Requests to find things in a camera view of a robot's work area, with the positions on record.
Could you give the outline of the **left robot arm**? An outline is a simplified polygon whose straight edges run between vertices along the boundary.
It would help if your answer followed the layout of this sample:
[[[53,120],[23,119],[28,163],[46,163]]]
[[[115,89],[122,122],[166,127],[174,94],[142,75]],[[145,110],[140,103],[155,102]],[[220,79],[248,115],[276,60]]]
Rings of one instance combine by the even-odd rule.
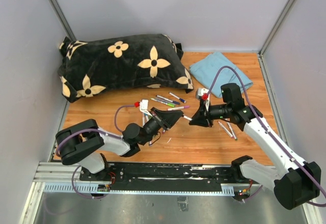
[[[171,129],[184,113],[180,110],[163,111],[151,108],[151,119],[143,126],[130,123],[121,135],[100,128],[94,119],[70,126],[56,134],[56,155],[63,165],[78,164],[87,169],[98,181],[109,175],[107,160],[97,150],[131,157],[140,151],[140,145],[153,141],[160,130]]]

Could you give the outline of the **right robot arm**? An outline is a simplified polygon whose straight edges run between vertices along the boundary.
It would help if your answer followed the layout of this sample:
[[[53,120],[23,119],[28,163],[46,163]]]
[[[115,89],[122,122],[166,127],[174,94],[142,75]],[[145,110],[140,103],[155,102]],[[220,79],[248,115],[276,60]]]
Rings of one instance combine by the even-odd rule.
[[[291,150],[272,130],[263,114],[244,101],[235,83],[222,85],[223,103],[212,105],[207,89],[199,88],[199,108],[190,125],[212,127],[215,120],[229,119],[253,139],[274,164],[269,168],[245,155],[231,162],[231,178],[236,183],[253,180],[271,190],[278,202],[291,210],[320,195],[321,169]]]

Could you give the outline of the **pink cap marker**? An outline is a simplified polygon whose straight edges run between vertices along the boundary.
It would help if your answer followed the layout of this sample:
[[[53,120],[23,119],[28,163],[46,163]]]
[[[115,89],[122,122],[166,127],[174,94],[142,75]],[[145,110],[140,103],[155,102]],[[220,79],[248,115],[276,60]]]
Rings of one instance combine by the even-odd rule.
[[[218,124],[228,134],[229,137],[233,138],[233,134],[220,121],[218,121]]]

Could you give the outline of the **black cap marker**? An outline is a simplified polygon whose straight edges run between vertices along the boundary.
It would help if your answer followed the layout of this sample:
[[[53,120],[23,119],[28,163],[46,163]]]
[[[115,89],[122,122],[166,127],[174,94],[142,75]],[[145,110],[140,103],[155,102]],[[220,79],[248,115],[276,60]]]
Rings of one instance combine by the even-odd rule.
[[[192,121],[192,118],[190,118],[190,117],[188,117],[188,116],[183,115],[183,117],[184,117],[185,119],[189,120],[189,121]]]

